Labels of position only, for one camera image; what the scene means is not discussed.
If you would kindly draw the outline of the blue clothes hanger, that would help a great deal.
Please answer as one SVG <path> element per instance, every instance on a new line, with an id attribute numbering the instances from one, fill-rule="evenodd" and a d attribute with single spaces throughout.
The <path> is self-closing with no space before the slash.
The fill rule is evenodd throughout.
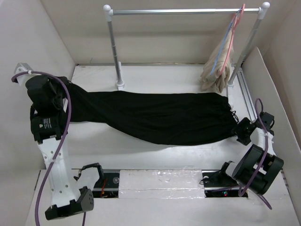
<path id="1" fill-rule="evenodd" d="M 213 65 L 213 67 L 211 69 L 210 76 L 213 75 L 213 72 L 215 70 L 216 64 L 218 62 L 218 59 L 219 59 L 219 57 L 220 57 L 220 55 L 222 53 L 222 49 L 223 49 L 223 47 L 224 47 L 224 45 L 226 43 L 227 36 L 228 36 L 229 32 L 231 31 L 232 34 L 231 34 L 231 38 L 230 38 L 230 45 L 229 45 L 229 48 L 228 48 L 226 59 L 225 59 L 224 64 L 222 66 L 222 71 L 220 73 L 222 73 L 224 71 L 224 68 L 225 68 L 225 65 L 226 65 L 226 61 L 229 59 L 230 50 L 231 50 L 231 47 L 233 45 L 235 30 L 236 30 L 237 25 L 240 23 L 240 20 L 241 20 L 241 17 L 243 15 L 243 13 L 244 13 L 244 10 L 245 10 L 245 4 L 243 4 L 243 6 L 237 11 L 237 13 L 233 15 L 232 20 L 231 20 L 231 22 L 230 22 L 230 24 L 228 26 L 228 29 L 227 29 L 227 31 L 225 33 L 225 36 L 224 36 L 224 38 L 222 40 L 222 43 L 221 43 L 221 46 L 219 48 L 219 52 L 217 54 L 217 57 L 216 57 L 216 59 L 214 61 L 214 65 Z"/>

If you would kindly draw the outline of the black trousers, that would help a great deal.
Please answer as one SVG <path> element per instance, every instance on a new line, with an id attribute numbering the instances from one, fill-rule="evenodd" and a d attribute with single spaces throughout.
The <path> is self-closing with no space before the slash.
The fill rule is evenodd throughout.
<path id="1" fill-rule="evenodd" d="M 238 119 L 216 93 L 88 92 L 68 83 L 72 122 L 105 123 L 158 145 L 203 145 L 232 136 Z"/>

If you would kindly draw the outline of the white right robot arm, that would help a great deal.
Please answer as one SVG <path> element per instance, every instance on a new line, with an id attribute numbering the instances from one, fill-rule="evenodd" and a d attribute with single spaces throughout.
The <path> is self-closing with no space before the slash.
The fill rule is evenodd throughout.
<path id="1" fill-rule="evenodd" d="M 220 184 L 227 186 L 234 180 L 258 195 L 265 194 L 282 169 L 284 161 L 273 153 L 274 116 L 260 112 L 250 121 L 244 118 L 232 130 L 237 141 L 251 144 L 240 162 L 225 162 L 217 174 Z"/>

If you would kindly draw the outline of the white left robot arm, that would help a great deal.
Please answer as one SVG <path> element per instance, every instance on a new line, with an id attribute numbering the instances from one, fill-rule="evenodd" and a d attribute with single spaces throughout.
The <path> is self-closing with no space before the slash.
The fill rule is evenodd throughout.
<path id="1" fill-rule="evenodd" d="M 71 97 L 66 83 L 58 77 L 41 74 L 30 78 L 25 86 L 32 101 L 31 132 L 47 168 L 35 204 L 35 223 L 40 223 L 39 205 L 46 182 L 51 189 L 51 204 L 45 211 L 47 220 L 93 210 L 92 190 L 104 183 L 105 175 L 99 163 L 83 166 L 78 176 L 72 174 L 67 142 Z"/>

